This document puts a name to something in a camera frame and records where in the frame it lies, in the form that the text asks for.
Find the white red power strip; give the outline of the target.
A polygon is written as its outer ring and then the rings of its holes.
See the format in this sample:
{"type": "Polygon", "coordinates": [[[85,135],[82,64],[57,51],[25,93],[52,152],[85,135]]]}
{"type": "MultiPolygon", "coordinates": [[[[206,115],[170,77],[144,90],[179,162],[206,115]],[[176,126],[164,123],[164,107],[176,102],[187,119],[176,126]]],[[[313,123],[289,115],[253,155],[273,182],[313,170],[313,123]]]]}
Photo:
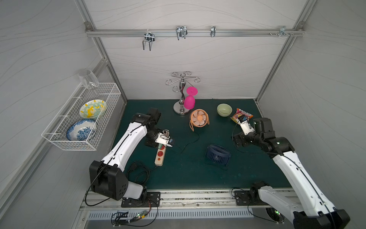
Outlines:
{"type": "Polygon", "coordinates": [[[161,167],[163,165],[166,149],[166,146],[159,144],[154,162],[156,166],[161,167]]]}

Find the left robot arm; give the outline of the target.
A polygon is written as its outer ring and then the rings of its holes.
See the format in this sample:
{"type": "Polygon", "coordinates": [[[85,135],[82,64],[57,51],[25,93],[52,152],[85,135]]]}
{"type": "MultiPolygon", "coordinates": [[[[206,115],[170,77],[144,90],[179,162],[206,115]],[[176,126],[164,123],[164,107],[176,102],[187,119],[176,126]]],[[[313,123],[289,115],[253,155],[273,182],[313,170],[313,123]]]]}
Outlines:
{"type": "Polygon", "coordinates": [[[147,137],[155,142],[159,136],[155,125],[161,113],[151,108],[147,114],[136,113],[126,132],[114,148],[101,160],[93,161],[89,167],[91,185],[88,190],[114,200],[139,199],[143,185],[128,180],[125,167],[140,141],[147,137]]]}

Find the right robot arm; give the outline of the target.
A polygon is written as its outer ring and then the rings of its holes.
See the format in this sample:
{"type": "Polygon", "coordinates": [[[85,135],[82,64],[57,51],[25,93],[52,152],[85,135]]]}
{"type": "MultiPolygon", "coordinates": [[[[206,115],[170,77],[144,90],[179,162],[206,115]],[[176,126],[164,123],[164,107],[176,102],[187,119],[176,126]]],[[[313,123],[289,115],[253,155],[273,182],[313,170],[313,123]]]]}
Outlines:
{"type": "Polygon", "coordinates": [[[297,194],[300,204],[275,191],[265,182],[254,183],[248,194],[252,202],[262,201],[293,223],[296,229],[344,229],[350,222],[345,210],[337,209],[303,167],[295,148],[285,137],[276,137],[269,118],[256,118],[251,125],[243,115],[237,120],[242,132],[234,135],[236,146],[260,147],[281,169],[297,194]]]}

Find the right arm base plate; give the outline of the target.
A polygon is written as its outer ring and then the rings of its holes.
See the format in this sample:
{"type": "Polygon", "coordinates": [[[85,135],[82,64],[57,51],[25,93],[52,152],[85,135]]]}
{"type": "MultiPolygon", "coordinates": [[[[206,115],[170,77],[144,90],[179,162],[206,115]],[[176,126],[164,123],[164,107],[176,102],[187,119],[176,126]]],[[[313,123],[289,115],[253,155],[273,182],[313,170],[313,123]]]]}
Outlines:
{"type": "Polygon", "coordinates": [[[232,191],[236,206],[265,206],[265,202],[251,196],[250,191],[235,189],[232,191]]]}

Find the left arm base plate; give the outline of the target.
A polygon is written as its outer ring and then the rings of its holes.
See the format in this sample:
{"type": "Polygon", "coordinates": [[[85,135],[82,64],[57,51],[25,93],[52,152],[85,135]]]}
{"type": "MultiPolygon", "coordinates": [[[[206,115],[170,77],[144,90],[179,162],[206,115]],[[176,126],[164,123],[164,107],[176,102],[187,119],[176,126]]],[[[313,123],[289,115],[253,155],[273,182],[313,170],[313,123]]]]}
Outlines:
{"type": "Polygon", "coordinates": [[[159,207],[161,192],[144,191],[139,199],[122,198],[122,208],[150,208],[159,207]]]}

